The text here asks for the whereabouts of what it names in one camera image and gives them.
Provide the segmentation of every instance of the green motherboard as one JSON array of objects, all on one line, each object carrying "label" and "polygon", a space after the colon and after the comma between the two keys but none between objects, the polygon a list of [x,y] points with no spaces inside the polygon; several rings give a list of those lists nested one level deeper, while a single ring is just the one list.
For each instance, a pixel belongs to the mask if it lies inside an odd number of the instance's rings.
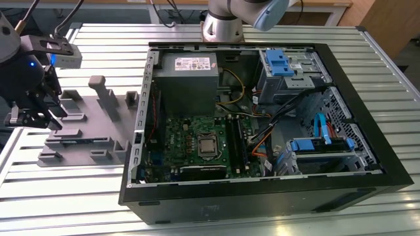
[{"label": "green motherboard", "polygon": [[[227,167],[225,178],[259,177],[257,162],[248,162],[247,169],[236,172],[231,168],[229,143],[227,137],[228,118],[168,118],[165,131],[165,150],[151,153],[161,166],[221,165]],[[243,137],[252,135],[248,117],[240,118]],[[169,171],[163,168],[153,171],[155,181],[173,181]]]}]

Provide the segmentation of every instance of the motherboard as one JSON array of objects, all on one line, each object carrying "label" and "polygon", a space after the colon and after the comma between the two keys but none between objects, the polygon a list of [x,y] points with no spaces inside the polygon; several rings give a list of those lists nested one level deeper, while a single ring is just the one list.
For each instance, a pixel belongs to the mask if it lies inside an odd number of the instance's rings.
[{"label": "motherboard", "polygon": [[245,140],[251,135],[248,117],[168,118],[165,150],[149,154],[151,181],[259,177],[259,162],[248,159]]}]

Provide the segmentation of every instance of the metal slotted surface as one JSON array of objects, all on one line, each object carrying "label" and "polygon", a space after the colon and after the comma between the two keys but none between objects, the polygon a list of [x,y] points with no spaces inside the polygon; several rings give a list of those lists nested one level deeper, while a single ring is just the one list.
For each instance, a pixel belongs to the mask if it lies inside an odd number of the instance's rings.
[{"label": "metal slotted surface", "polygon": [[[420,104],[407,79],[369,36],[355,28],[244,28],[247,42],[328,43],[415,184],[348,209],[321,214],[145,225],[119,206],[123,166],[40,168],[45,130],[16,129],[0,156],[0,236],[7,235],[415,235],[420,233]],[[148,42],[200,41],[200,26],[84,24],[68,37],[84,56],[79,70],[57,71],[63,89],[81,95],[91,75],[116,94],[140,89]]]}]

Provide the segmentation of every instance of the cpu socket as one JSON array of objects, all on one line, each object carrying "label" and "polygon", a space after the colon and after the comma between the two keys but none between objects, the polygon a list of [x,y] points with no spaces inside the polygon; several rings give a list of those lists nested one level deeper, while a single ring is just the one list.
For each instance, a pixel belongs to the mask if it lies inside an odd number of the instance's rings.
[{"label": "cpu socket", "polygon": [[209,161],[217,157],[217,136],[213,133],[201,133],[197,135],[199,141],[199,157]]}]

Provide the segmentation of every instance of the blue led light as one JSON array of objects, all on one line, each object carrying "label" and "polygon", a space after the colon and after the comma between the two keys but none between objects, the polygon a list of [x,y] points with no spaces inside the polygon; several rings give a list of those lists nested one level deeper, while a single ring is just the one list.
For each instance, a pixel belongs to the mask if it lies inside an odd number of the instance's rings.
[{"label": "blue led light", "polygon": [[56,61],[56,57],[55,57],[55,54],[51,54],[51,65],[55,65],[55,61]]}]

